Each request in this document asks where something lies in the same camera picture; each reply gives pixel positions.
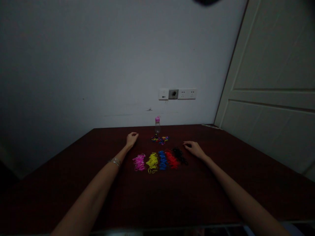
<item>left hand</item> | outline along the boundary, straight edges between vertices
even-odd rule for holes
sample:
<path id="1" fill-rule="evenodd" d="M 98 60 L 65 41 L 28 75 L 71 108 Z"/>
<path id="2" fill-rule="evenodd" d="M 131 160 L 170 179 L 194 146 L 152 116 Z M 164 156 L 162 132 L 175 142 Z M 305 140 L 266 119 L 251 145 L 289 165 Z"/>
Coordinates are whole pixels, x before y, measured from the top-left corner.
<path id="1" fill-rule="evenodd" d="M 139 134 L 136 132 L 132 132 L 132 133 L 128 134 L 126 146 L 132 147 L 134 145 L 134 143 L 137 141 L 138 136 L 139 136 Z"/>

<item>dark red tabletop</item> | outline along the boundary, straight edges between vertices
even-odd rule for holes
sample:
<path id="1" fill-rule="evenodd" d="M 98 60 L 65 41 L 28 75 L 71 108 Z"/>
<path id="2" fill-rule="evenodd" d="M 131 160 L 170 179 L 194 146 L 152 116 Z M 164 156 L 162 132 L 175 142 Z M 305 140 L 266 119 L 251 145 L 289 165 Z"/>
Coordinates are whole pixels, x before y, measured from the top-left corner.
<path id="1" fill-rule="evenodd" d="M 224 171 L 278 220 L 315 219 L 315 183 L 225 131 L 202 125 L 98 128 L 53 157 L 0 196 L 0 233 L 48 233 L 97 172 L 138 132 L 95 223 L 94 231 L 242 223 L 209 169 L 183 146 L 199 143 Z M 154 174 L 135 171 L 132 158 L 178 146 L 189 165 Z"/>

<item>hand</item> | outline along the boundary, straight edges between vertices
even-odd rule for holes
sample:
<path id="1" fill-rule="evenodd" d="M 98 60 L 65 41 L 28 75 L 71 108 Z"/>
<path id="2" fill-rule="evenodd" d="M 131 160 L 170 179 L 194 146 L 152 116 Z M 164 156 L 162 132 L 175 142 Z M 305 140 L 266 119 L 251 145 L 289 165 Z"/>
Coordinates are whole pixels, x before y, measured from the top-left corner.
<path id="1" fill-rule="evenodd" d="M 193 141 L 185 141 L 183 145 L 188 151 L 191 152 L 191 154 L 195 155 L 196 157 L 203 160 L 207 157 L 207 155 L 203 152 L 198 143 Z"/>
<path id="2" fill-rule="evenodd" d="M 139 134 L 136 132 L 132 132 L 128 134 L 126 146 L 131 148 L 134 145 L 134 143 L 137 141 L 138 136 Z"/>

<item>pile of rubber bands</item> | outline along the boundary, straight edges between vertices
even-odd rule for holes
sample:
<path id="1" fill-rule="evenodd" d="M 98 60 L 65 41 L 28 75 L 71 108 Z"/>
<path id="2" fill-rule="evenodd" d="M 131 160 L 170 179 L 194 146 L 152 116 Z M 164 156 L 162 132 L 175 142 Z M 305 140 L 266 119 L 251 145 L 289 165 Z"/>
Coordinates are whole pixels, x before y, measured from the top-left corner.
<path id="1" fill-rule="evenodd" d="M 148 172 L 149 174 L 153 174 L 155 172 L 157 172 L 157 168 L 158 168 L 158 156 L 156 152 L 152 152 L 152 154 L 149 157 L 149 160 L 146 162 L 146 164 L 149 166 Z"/>
<path id="2" fill-rule="evenodd" d="M 143 171 L 146 169 L 146 167 L 144 166 L 144 158 L 145 155 L 144 154 L 140 154 L 138 155 L 136 158 L 132 159 L 135 165 L 135 171 Z"/>
<path id="3" fill-rule="evenodd" d="M 136 158 L 132 159 L 134 161 L 135 171 L 145 170 L 146 167 L 144 166 L 144 164 L 147 164 L 149 166 L 149 174 L 156 173 L 158 169 L 178 169 L 178 166 L 180 164 L 188 165 L 187 160 L 183 157 L 183 152 L 178 147 L 175 147 L 172 150 L 166 149 L 165 151 L 159 151 L 158 154 L 160 158 L 158 158 L 156 152 L 152 152 L 147 162 L 144 161 L 144 154 L 140 154 Z"/>
<path id="4" fill-rule="evenodd" d="M 158 137 L 158 134 L 155 134 L 154 137 L 151 138 L 153 142 L 159 143 L 161 145 L 164 145 L 166 141 L 168 141 L 169 137 L 168 136 L 163 136 L 162 138 Z"/>

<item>door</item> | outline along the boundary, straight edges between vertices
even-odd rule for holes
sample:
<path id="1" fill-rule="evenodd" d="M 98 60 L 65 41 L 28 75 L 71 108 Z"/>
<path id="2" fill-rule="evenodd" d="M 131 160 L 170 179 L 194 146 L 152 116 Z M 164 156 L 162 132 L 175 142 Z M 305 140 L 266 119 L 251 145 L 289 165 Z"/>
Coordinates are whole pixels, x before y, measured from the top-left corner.
<path id="1" fill-rule="evenodd" d="M 314 9 L 249 0 L 215 125 L 315 181 Z"/>

